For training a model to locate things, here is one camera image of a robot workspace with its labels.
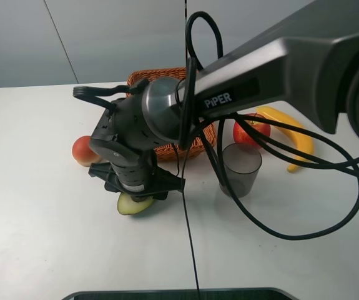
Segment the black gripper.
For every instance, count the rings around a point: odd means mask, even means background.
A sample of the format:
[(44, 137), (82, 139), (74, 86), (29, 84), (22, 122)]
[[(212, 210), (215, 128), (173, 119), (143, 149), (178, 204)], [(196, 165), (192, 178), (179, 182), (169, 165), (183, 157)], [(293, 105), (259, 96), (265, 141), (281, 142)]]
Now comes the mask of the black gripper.
[(155, 148), (168, 144), (148, 127), (140, 97), (116, 101), (106, 110), (91, 135), (89, 147), (109, 162), (91, 167), (89, 174), (105, 180), (104, 189), (127, 193), (135, 202), (166, 200), (168, 192), (181, 191), (185, 180), (158, 167)]

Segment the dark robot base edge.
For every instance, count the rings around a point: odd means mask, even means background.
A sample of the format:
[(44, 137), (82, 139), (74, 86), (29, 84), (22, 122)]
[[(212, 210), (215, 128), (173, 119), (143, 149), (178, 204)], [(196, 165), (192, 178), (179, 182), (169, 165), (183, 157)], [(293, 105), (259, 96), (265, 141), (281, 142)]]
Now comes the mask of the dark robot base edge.
[(78, 292), (64, 299), (294, 299), (274, 289), (181, 289), (158, 291)]

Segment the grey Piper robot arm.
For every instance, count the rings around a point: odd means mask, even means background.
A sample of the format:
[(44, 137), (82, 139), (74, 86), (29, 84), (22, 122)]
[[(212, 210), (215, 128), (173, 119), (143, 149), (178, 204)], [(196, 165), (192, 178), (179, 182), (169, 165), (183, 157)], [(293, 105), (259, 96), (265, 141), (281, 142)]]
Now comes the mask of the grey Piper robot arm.
[(127, 92), (90, 141), (104, 162), (89, 173), (114, 193), (165, 199), (180, 189), (154, 149), (189, 135), (186, 98), (192, 117), (206, 120), (286, 101), (330, 134), (346, 113), (359, 137), (359, 1), (311, 2), (185, 81), (142, 79)]

